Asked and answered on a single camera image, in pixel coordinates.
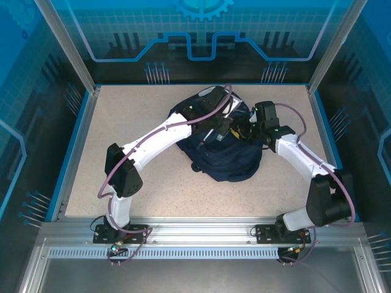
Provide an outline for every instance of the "blue wall panel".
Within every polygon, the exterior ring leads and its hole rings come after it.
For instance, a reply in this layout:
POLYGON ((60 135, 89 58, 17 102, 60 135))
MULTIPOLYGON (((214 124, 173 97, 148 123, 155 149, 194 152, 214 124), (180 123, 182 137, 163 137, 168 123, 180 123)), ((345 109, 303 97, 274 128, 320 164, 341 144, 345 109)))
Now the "blue wall panel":
POLYGON ((46 213, 26 195, 51 198, 86 90, 34 2, 0 2, 0 291, 15 292, 46 213))
POLYGON ((164 62, 171 83, 278 83, 309 82, 350 3, 56 0, 54 6, 97 83, 168 83, 158 74, 162 67, 148 67, 154 62, 164 62), (268 68, 278 78, 268 78, 268 68))

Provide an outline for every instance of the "backpack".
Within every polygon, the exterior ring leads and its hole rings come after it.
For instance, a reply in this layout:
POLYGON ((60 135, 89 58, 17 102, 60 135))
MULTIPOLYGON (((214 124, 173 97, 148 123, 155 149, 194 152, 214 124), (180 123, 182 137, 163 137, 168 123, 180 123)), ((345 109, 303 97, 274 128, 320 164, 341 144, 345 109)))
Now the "backpack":
MULTIPOLYGON (((199 94, 180 102, 171 109, 170 115, 197 98, 200 98, 199 94)), ((250 178, 258 170, 263 142, 250 139, 250 136, 242 137, 233 130, 239 128, 242 130, 240 133, 250 133, 250 110, 243 101, 230 117, 233 118, 231 131, 224 138, 217 131, 209 136, 209 131, 199 131, 177 142, 177 145, 193 161, 193 171, 206 173, 216 181, 239 182, 250 178)))

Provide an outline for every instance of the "metal rod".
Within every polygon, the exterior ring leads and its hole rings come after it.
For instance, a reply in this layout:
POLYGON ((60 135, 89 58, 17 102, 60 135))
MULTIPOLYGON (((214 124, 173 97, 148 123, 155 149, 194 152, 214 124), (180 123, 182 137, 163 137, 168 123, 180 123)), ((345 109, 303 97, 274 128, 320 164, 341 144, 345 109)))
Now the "metal rod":
POLYGON ((381 240, 378 240, 378 241, 372 241, 372 242, 369 242, 370 244, 374 244, 374 243, 379 243, 379 242, 383 242, 383 241, 387 241, 387 240, 390 240, 391 238, 385 238, 385 239, 381 239, 381 240))
POLYGON ((44 204, 47 204, 47 205, 50 204, 50 203, 48 203, 47 201, 41 200, 39 197, 33 196, 33 194, 30 194, 30 192, 28 192, 28 194, 26 194, 26 196, 27 196, 27 197, 35 198, 36 200, 40 201, 41 203, 44 203, 44 204))
POLYGON ((335 122, 332 126, 331 126, 331 131, 334 131, 341 123, 344 122, 344 117, 340 116, 339 118, 339 121, 338 122, 335 122))
POLYGON ((266 78, 268 78, 269 69, 270 69, 270 66, 271 66, 272 64, 273 64, 273 62, 269 61, 269 67, 268 67, 268 69, 266 70, 265 82, 266 82, 266 78))
POLYGON ((332 37, 326 52, 323 54, 317 68, 311 80, 309 82, 309 93, 313 95, 327 73, 331 63, 334 61, 335 56, 339 52, 342 44, 345 42, 350 30, 356 23, 356 20, 361 14, 361 10, 367 3, 367 0, 352 1, 349 9, 346 11, 337 32, 332 37))
POLYGON ((31 205, 27 204, 25 201, 24 201, 24 202, 22 202, 22 206, 27 206, 27 207, 29 207, 29 208, 31 208, 31 209, 33 209, 33 210, 35 210, 35 211, 41 212, 42 214, 46 214, 46 212, 44 212, 44 211, 41 211, 40 209, 37 209, 37 208, 35 208, 35 207, 33 207, 33 206, 31 206, 31 205))
POLYGON ((272 72, 274 71, 274 68, 272 67, 272 68, 270 68, 270 73, 269 73, 269 78, 268 78, 268 83, 269 83, 269 81, 270 81, 270 77, 271 77, 271 74, 272 74, 272 72))
POLYGON ((151 68, 149 67, 149 65, 151 65, 151 63, 147 62, 146 64, 147 64, 147 66, 148 66, 149 77, 151 78, 151 84, 152 84, 152 74, 151 74, 151 68))
POLYGON ((383 236, 383 237, 385 237, 385 236, 386 236, 386 232, 384 232, 384 231, 381 231, 381 233, 380 233, 380 234, 377 234, 377 235, 370 236, 370 237, 368 237, 368 239, 372 239, 372 238, 379 237, 379 236, 383 236))
POLYGON ((78 96, 80 102, 83 100, 83 97, 79 94, 79 92, 75 89, 75 86, 71 83, 69 83, 70 88, 73 90, 76 96, 78 96))
POLYGON ((145 68, 144 71, 145 71, 145 75, 146 75, 146 77, 147 77, 148 84, 151 84, 151 83, 149 82, 149 77, 148 77, 148 68, 145 68))
POLYGON ((81 107, 81 102, 80 102, 78 96, 75 95, 75 93, 73 91, 71 92, 69 90, 69 87, 67 87, 65 90, 67 91, 67 93, 70 96, 70 98, 72 99, 72 101, 74 101, 76 103, 77 107, 80 108, 81 107))
POLYGON ((159 68, 159 73, 160 73, 161 84, 164 84, 164 82, 163 82, 163 76, 161 75, 161 68, 159 68))
POLYGON ((262 72, 262 77, 261 77, 261 83, 263 83, 263 77, 265 76, 266 70, 267 70, 267 68, 264 67, 263 72, 262 72))
POLYGON ((166 68, 166 72, 167 72, 167 80, 169 81, 170 84, 170 70, 166 68))
POLYGON ((71 106, 73 107, 73 109, 76 111, 76 113, 79 113, 79 107, 78 105, 76 105, 75 101, 72 99, 72 97, 70 97, 70 99, 68 100, 68 103, 71 104, 71 106))
POLYGON ((280 62, 276 62, 276 67, 275 67, 275 69, 273 70, 273 77, 271 78, 271 82, 273 83, 273 79, 274 79, 274 75, 276 74, 276 72, 277 72, 277 66, 279 66, 279 64, 280 64, 280 62))
POLYGON ((158 63, 157 63, 157 62, 154 62, 153 64, 154 64, 154 66, 155 66, 155 72, 156 72, 156 77, 157 77, 157 79, 158 79, 158 84, 160 84, 159 73, 158 73, 158 63))
POLYGON ((347 130, 347 127, 349 126, 349 124, 350 124, 350 123, 347 123, 347 124, 345 124, 344 126, 342 126, 341 128, 339 128, 338 131, 335 131, 334 137, 339 136, 343 131, 347 130))
POLYGON ((34 216, 36 216, 38 218, 42 218, 43 220, 45 219, 45 217, 42 217, 41 215, 38 215, 37 213, 34 213, 30 209, 27 211, 27 215, 34 215, 34 216))
POLYGON ((48 210, 48 208, 47 208, 46 206, 43 206, 42 204, 37 203, 35 200, 32 200, 32 201, 31 201, 31 204, 35 204, 35 205, 37 205, 37 206, 40 206, 40 207, 43 208, 43 209, 48 210))
POLYGON ((72 104, 69 101, 68 101, 67 105, 68 105, 68 108, 72 111, 72 113, 77 117, 78 111, 75 109, 75 107, 72 106, 72 104))
POLYGON ((336 134, 341 130, 341 128, 344 128, 346 126, 346 123, 342 123, 340 126, 337 127, 337 129, 335 131, 333 131, 333 136, 335 137, 336 134))
POLYGON ((376 252, 373 255, 383 255, 384 253, 390 253, 391 251, 376 252))
POLYGON ((342 110, 341 109, 338 109, 337 111, 336 111, 336 113, 330 118, 330 120, 329 120, 329 124, 331 123, 331 121, 335 118, 335 116, 337 116, 337 114, 338 113, 340 113, 340 112, 342 112, 342 110))
POLYGON ((164 76, 164 81, 167 83, 167 79, 166 79, 166 71, 164 70, 164 66, 165 66, 166 63, 164 62, 160 62, 160 65, 163 69, 163 76, 164 76))
POLYGON ((154 80, 155 84, 158 84, 158 83, 156 82, 155 69, 152 68, 151 71, 152 71, 152 73, 153 73, 153 80, 154 80))
POLYGON ((283 72, 283 70, 284 70, 286 64, 288 64, 287 61, 282 62, 282 69, 281 69, 281 72, 280 72, 279 80, 280 80, 280 78, 281 78, 281 76, 282 76, 282 72, 283 72))
POLYGON ((69 89, 67 89, 67 92, 72 97, 72 100, 75 101, 75 103, 78 105, 78 108, 81 107, 81 101, 79 100, 78 96, 76 96, 73 92, 71 92, 69 89))
POLYGON ((337 139, 335 140, 335 142, 338 142, 338 141, 341 139, 341 137, 343 137, 344 134, 346 134, 346 133, 348 133, 348 130, 347 130, 347 129, 346 129, 343 133, 341 133, 340 136, 337 137, 337 139))
POLYGON ((375 258, 375 261, 383 261, 385 259, 391 259, 391 258, 375 258))
POLYGON ((24 222, 23 222, 25 225, 30 225, 30 226, 34 226, 34 227, 37 227, 37 228, 41 228, 41 226, 38 226, 38 225, 36 225, 36 224, 33 224, 33 223, 30 223, 29 221, 27 221, 27 220, 24 220, 24 222))
POLYGON ((73 69, 75 69, 86 90, 95 93, 95 83, 83 62, 75 44, 72 42, 60 16, 49 0, 34 0, 51 31, 60 43, 65 55, 68 57, 73 69))
POLYGON ((335 116, 335 114, 334 114, 333 118, 331 118, 330 121, 329 121, 330 126, 331 126, 331 124, 334 124, 335 121, 337 121, 337 118, 338 118, 339 116, 341 116, 341 114, 344 113, 344 111, 345 111, 345 108, 342 109, 341 112, 339 112, 339 114, 338 114, 337 116, 335 116))
POLYGON ((377 246, 377 247, 372 247, 372 250, 374 249, 379 249, 379 248, 391 248, 391 245, 387 242, 385 245, 382 246, 377 246))
POLYGON ((286 68, 286 69, 284 69, 284 71, 283 71, 283 75, 282 75, 282 79, 281 79, 280 83, 282 83, 282 82, 283 82, 283 80, 285 79, 285 75, 286 75, 287 71, 288 71, 288 69, 287 69, 287 68, 286 68))
POLYGON ((24 217, 24 218, 26 218, 26 219, 33 220, 33 221, 37 221, 37 222, 42 223, 42 221, 39 221, 39 220, 37 220, 37 219, 35 219, 35 218, 32 218, 32 217, 29 217, 28 215, 24 215, 22 212, 19 212, 19 213, 18 213, 18 217, 19 217, 19 218, 24 217))
POLYGON ((276 78, 274 79, 274 83, 276 84, 277 83, 277 78, 279 77, 280 75, 280 71, 281 71, 281 68, 277 68, 277 74, 276 74, 276 78))
POLYGON ((48 197, 46 197, 46 196, 40 194, 37 190, 34 192, 34 194, 35 194, 35 195, 39 195, 39 196, 41 196, 41 197, 43 197, 43 198, 46 198, 47 200, 51 201, 50 198, 48 198, 48 197))

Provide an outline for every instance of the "aluminum frame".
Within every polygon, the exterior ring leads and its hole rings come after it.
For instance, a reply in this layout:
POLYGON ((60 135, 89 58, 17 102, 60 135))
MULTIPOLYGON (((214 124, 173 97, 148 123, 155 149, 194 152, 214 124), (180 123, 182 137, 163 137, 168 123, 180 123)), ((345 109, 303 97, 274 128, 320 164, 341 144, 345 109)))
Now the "aluminum frame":
MULTIPOLYGON (((289 245, 258 245, 249 234, 255 224, 274 223, 274 217, 137 217, 133 223, 144 223, 154 227, 145 248, 271 248, 289 245)), ((73 219, 64 222, 43 223, 32 252, 20 293, 38 292, 52 248, 109 248, 110 245, 92 243, 89 230, 91 219, 73 219)), ((317 247, 354 248, 357 266, 367 292, 387 292, 376 267, 364 226, 355 223, 350 229, 325 226, 317 229, 317 247)))
POLYGON ((345 42, 350 30, 356 23, 356 20, 361 14, 362 9, 368 0, 353 0, 348 11, 345 13, 336 33, 332 37, 326 52, 323 54, 315 72, 313 73, 309 82, 309 93, 313 95, 327 73, 335 56, 339 52, 343 43, 345 42))
POLYGON ((94 94, 96 87, 95 83, 51 1, 34 0, 34 2, 41 11, 65 55, 67 55, 73 69, 75 69, 86 90, 89 93, 94 94))

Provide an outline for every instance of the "speckled tabletop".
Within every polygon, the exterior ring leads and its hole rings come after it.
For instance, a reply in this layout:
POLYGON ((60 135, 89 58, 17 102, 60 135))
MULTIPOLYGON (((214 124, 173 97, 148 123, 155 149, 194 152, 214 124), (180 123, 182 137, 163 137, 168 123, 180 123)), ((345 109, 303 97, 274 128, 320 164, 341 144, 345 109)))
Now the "speckled tabletop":
MULTIPOLYGON (((106 85, 102 86, 82 152, 65 215, 95 217, 107 211, 107 199, 97 192, 106 178, 107 147, 130 143, 160 125, 170 109, 207 85, 106 85)), ((325 159, 304 85, 234 85, 233 90, 252 107, 271 100, 299 110, 308 125, 302 141, 325 159)), ((281 125, 297 133, 300 119, 288 109, 277 108, 281 125)), ((173 145, 141 171, 143 188, 133 196, 130 214, 147 217, 274 216, 305 205, 308 184, 291 165, 264 151, 256 174, 240 183, 218 183, 194 173, 191 161, 173 145)))

